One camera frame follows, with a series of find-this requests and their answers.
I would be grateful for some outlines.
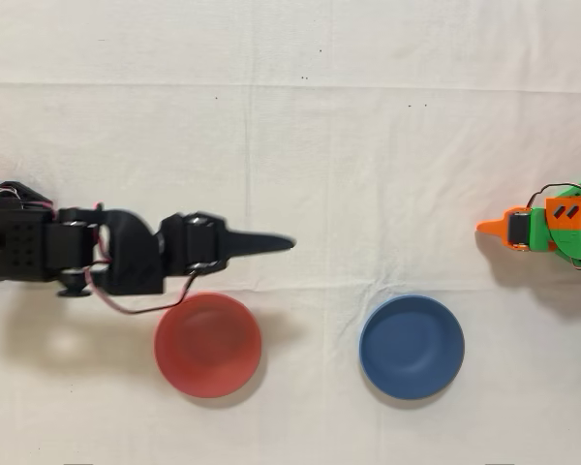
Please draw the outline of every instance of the blue bowl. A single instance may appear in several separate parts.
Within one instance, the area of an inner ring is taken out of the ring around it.
[[[444,389],[464,356],[465,339],[454,315],[421,295],[384,303],[368,319],[359,340],[359,359],[368,379],[399,399],[421,399]]]

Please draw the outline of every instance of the small robot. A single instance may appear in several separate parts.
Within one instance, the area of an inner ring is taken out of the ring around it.
[[[535,198],[549,187],[567,189],[545,199],[543,208],[533,207]],[[553,252],[581,270],[581,182],[547,184],[526,206],[507,210],[501,220],[481,222],[477,230],[500,237],[512,250]]]

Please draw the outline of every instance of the table surface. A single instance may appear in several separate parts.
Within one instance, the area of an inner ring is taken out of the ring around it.
[[[474,234],[581,180],[581,0],[0,0],[0,178],[298,240],[198,282],[264,338],[217,400],[161,377],[158,315],[0,283],[0,465],[581,464],[581,273]],[[467,344],[417,402],[357,360],[404,293]]]

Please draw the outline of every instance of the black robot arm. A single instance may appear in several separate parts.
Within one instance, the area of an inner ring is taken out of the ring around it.
[[[63,296],[88,295],[85,270],[96,263],[99,230],[107,228],[106,267],[91,271],[110,295],[155,295],[168,276],[210,274],[232,257],[276,252],[292,239],[232,232],[222,218],[175,214],[156,233],[125,210],[67,208],[19,183],[0,184],[0,280],[59,281]]]

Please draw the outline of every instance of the white cloth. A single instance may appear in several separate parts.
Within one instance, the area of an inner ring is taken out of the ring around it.
[[[265,340],[213,401],[158,373],[158,316],[0,283],[0,465],[581,464],[581,273],[474,236],[581,180],[581,0],[0,0],[0,179],[298,240],[199,281]],[[467,343],[415,403],[357,361],[408,292]]]

